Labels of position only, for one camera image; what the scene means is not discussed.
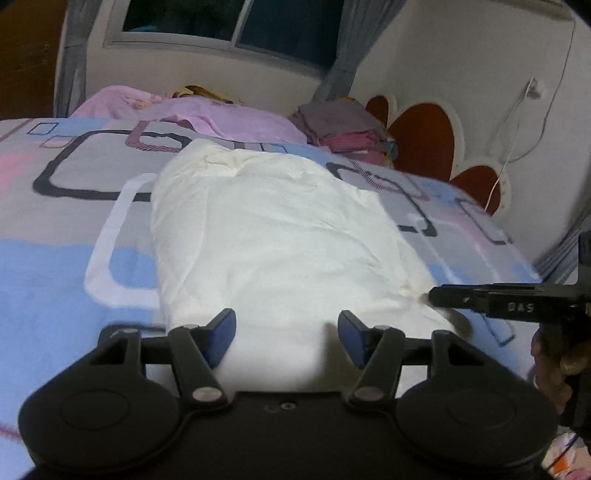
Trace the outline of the person's right hand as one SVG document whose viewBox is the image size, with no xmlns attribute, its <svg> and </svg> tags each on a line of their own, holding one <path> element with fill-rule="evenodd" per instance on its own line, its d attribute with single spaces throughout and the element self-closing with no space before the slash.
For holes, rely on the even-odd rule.
<svg viewBox="0 0 591 480">
<path fill-rule="evenodd" d="M 573 395 L 567 380 L 590 366 L 590 333 L 540 325 L 531 340 L 531 356 L 538 390 L 561 415 Z"/>
</svg>

